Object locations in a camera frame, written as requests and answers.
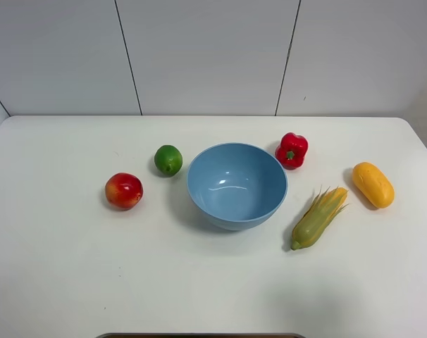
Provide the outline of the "green lime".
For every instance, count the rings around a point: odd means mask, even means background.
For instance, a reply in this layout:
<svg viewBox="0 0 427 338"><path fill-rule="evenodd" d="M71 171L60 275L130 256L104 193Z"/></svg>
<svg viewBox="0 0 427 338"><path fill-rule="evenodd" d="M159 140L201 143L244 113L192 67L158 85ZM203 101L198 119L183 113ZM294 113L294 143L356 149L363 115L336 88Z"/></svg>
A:
<svg viewBox="0 0 427 338"><path fill-rule="evenodd" d="M163 145L154 155L154 164L163 175L172 177L182 168L182 154L173 145Z"/></svg>

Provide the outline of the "red apple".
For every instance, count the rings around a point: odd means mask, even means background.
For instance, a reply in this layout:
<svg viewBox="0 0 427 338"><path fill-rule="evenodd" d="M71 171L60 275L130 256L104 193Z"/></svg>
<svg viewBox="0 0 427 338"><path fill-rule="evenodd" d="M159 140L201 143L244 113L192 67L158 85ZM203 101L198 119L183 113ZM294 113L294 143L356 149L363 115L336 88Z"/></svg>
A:
<svg viewBox="0 0 427 338"><path fill-rule="evenodd" d="M116 173L105 184L106 200L114 207L129 210L143 197L141 181L130 173Z"/></svg>

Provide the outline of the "yellow mango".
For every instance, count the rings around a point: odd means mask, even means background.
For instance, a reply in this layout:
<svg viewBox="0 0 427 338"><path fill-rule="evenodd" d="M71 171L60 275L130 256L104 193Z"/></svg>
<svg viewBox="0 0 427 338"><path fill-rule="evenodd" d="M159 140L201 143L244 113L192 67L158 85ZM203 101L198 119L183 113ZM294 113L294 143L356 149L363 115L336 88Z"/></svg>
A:
<svg viewBox="0 0 427 338"><path fill-rule="evenodd" d="M352 169L352 181L376 208L387 208L395 199L395 190L388 178L374 164L362 162Z"/></svg>

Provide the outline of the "blue plastic bowl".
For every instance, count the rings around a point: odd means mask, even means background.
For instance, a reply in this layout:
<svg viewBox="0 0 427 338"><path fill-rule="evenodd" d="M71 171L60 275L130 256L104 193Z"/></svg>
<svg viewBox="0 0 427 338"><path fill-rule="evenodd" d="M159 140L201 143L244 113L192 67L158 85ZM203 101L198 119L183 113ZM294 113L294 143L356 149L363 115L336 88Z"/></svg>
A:
<svg viewBox="0 0 427 338"><path fill-rule="evenodd" d="M187 192L205 218L223 230L243 231L266 222L282 205L287 175L276 158L251 144L217 144L198 154Z"/></svg>

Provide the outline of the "red bell pepper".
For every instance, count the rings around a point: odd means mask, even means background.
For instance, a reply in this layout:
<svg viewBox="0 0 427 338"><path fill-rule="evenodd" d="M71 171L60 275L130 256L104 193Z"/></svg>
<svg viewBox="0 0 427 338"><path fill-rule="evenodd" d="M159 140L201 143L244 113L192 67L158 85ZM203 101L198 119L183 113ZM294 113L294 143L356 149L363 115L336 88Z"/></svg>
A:
<svg viewBox="0 0 427 338"><path fill-rule="evenodd" d="M306 138L289 132L282 137L276 148L275 157L285 169L297 169L303 165L308 148Z"/></svg>

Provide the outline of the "corn cob with husk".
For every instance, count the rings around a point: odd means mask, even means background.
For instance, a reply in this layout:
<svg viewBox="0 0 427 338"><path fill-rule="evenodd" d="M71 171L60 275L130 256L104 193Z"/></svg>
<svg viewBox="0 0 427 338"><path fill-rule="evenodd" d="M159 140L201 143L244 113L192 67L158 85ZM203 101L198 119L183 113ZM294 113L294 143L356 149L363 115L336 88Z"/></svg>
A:
<svg viewBox="0 0 427 338"><path fill-rule="evenodd" d="M347 195L348 191L343 187L320 191L293 228L290 249L296 251L313 246L334 218L346 208Z"/></svg>

